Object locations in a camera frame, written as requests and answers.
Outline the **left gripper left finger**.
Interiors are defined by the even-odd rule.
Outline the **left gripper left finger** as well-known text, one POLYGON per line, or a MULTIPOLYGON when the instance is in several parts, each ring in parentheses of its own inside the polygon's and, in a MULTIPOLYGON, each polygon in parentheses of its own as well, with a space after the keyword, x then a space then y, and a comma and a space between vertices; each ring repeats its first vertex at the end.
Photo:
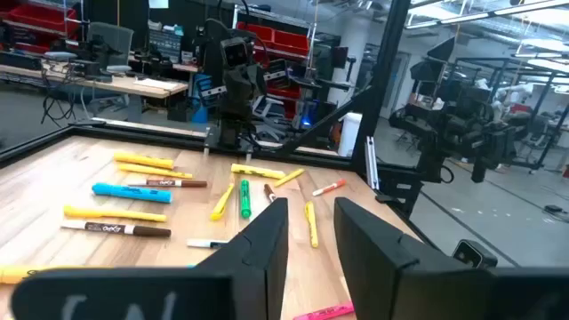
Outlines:
POLYGON ((204 293, 196 319, 279 319, 288 263, 288 200, 278 198, 196 271, 223 279, 204 293))

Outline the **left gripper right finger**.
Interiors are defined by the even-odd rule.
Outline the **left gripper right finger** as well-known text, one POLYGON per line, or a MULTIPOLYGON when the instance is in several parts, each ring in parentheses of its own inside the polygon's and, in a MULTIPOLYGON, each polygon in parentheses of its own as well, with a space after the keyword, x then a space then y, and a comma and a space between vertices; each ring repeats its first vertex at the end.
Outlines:
POLYGON ((346 197, 334 231, 358 319, 483 319, 481 269, 407 235, 346 197))

